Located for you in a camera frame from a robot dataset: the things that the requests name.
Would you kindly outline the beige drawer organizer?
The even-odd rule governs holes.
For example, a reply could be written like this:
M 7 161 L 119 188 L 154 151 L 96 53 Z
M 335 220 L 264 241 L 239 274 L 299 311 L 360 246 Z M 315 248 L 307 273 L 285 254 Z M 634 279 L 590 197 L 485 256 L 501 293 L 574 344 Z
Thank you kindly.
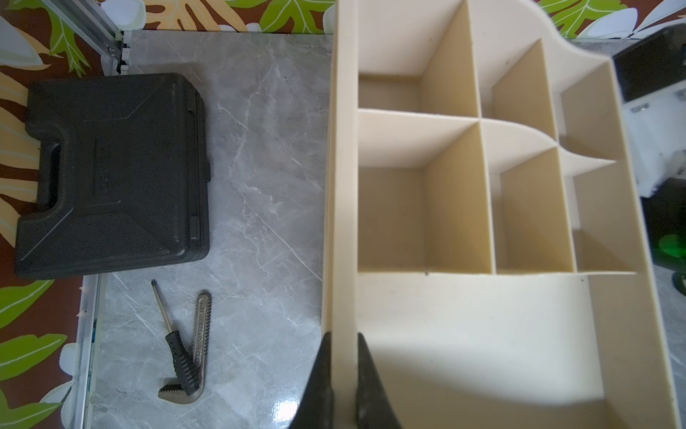
M 405 428 L 678 428 L 612 61 L 532 1 L 339 1 L 323 330 Z

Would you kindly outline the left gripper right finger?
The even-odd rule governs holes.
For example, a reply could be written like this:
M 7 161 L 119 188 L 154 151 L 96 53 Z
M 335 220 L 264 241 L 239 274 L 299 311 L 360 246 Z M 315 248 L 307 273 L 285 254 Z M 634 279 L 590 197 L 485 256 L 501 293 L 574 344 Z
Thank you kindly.
M 361 332 L 357 334 L 357 343 L 357 427 L 359 429 L 400 429 L 399 420 L 383 387 L 366 338 Z

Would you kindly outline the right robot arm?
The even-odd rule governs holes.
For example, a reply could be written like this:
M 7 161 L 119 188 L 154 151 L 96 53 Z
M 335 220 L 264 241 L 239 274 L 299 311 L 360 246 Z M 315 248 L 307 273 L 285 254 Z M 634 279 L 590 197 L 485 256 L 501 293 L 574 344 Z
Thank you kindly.
M 684 293 L 685 26 L 659 30 L 613 60 L 650 253 Z

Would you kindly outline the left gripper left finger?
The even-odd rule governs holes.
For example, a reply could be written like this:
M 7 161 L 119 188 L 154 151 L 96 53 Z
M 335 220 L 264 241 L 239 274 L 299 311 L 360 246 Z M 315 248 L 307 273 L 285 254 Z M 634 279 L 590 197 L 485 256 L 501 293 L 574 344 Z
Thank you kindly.
M 332 429 L 333 414 L 332 333 L 327 332 L 289 429 Z

